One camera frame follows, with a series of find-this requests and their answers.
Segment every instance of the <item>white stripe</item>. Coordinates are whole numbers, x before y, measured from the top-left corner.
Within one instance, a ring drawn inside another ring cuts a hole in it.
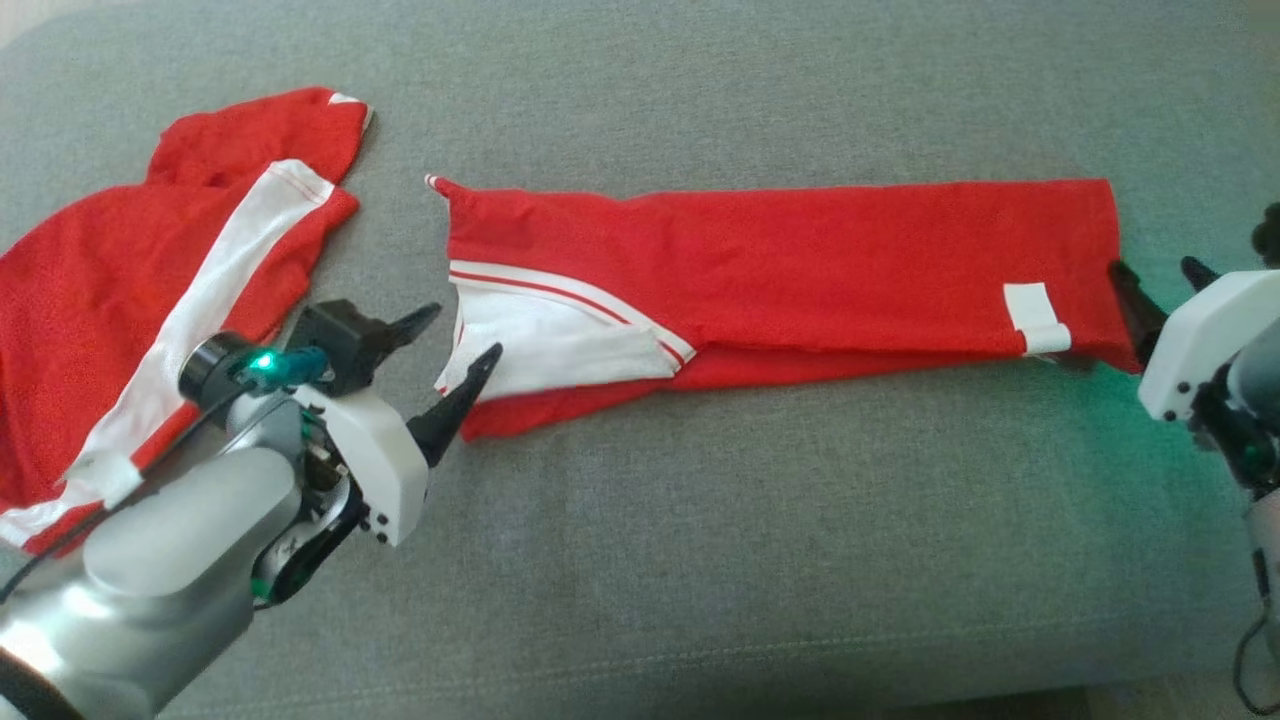
[[[1027,355],[1071,348],[1071,331],[1057,322],[1044,283],[1005,284],[1005,307],[1014,329],[1027,340]]]
[[[22,510],[26,514],[22,523],[8,523],[0,518],[0,538],[22,547],[35,534],[29,532],[32,525],[52,525],[73,507],[102,501],[110,510],[142,484],[142,477],[127,455],[90,452],[72,464],[61,483],[63,495]]]
[[[500,342],[506,369],[494,370],[480,402],[544,389],[671,378],[680,361],[649,327],[602,320],[576,305],[511,292],[456,286],[466,333],[449,355],[436,388],[457,387],[467,369]]]
[[[227,219],[115,406],[93,425],[77,457],[95,451],[133,455],[182,407],[178,373],[187,356],[221,329],[236,300],[276,242],[324,205],[332,192],[333,184],[300,160],[271,163]],[[0,514],[0,537],[24,544],[70,507],[97,502],[114,492],[118,488],[67,483],[58,500]]]
[[[545,287],[553,287],[556,290],[562,290],[577,297],[584,297],[586,300],[590,300],[591,302],[595,302],[600,307],[607,307],[609,311],[617,314],[620,318],[626,319],[626,322],[634,325],[640,325],[653,329],[654,334],[658,336],[658,340],[671,346],[671,348],[678,352],[680,356],[684,357],[686,363],[696,354],[694,346],[685,342],[682,337],[659,325],[640,310],[636,310],[623,300],[618,299],[617,296],[604,290],[595,287],[594,284],[585,283],[582,281],[573,279],[566,275],[557,275],[554,273],[544,273],[541,270],[530,270],[527,268],[516,268],[512,265],[498,265],[494,263],[472,263],[470,260],[451,260],[449,269],[457,270],[460,273],[485,275],[499,281],[497,283],[493,283],[493,282],[474,281],[470,278],[460,278],[451,275],[449,282],[454,284],[488,287],[490,290],[502,290],[506,292],[518,292],[524,295],[544,297],[547,300],[554,300],[557,302],[572,305],[573,307],[577,307],[584,313],[590,313],[593,316],[599,318],[602,320],[609,323],[617,323],[616,318],[611,318],[608,314],[600,313],[591,305],[585,302],[576,302],[572,297],[566,297],[558,292],[548,292],[530,287],[506,284],[502,283],[500,281],[526,282]]]

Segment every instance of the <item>white tag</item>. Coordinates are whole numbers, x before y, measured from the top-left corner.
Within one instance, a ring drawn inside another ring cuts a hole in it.
[[[69,488],[83,488],[86,495],[101,498],[102,506],[111,510],[142,484],[142,475],[128,456],[95,451],[76,460],[63,480]]]
[[[1006,283],[1005,307],[1009,309],[1014,329],[1027,340],[1027,355],[1066,352],[1071,348],[1071,331],[1057,322],[1044,283]]]

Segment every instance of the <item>red pants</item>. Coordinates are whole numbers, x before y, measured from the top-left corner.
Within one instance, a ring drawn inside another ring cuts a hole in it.
[[[1138,370],[1107,279],[1119,227],[1102,179],[626,201],[429,182],[449,200],[461,296],[442,386],[492,341],[515,348],[468,437],[520,433],[658,388],[1066,351]],[[484,347],[466,346],[474,327]]]

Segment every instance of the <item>red fabric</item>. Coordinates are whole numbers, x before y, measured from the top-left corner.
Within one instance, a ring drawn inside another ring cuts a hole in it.
[[[129,382],[228,217],[275,160],[339,181],[367,108],[307,88],[183,118],[141,184],[95,193],[0,256],[0,512],[58,497],[59,478]],[[335,188],[259,266],[225,328],[266,341],[306,292],[324,236],[357,209]],[[179,411],[145,464],[192,421]],[[38,551],[61,524],[32,538]]]
[[[448,254],[567,275],[690,342],[669,380],[484,402],[468,438],[581,416],[654,389],[794,384],[1018,357],[1006,283],[1044,283],[1071,352],[1138,372],[1107,279],[1119,223],[1103,179],[588,193],[438,178]]]

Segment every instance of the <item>gray fabric surface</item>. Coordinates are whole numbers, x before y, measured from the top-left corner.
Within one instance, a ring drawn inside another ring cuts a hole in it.
[[[303,85],[374,105],[315,296],[451,301],[444,202],[1111,178],[1155,297],[1253,268],[1280,133],[1210,0],[173,0],[0,53],[0,241],[142,177],[156,135]],[[744,307],[750,313],[750,307]],[[378,387],[433,398],[448,323]],[[1137,382],[1034,363],[652,397],[460,446],[397,552],[352,542],[172,717],[794,715],[1220,667],[1242,501]]]

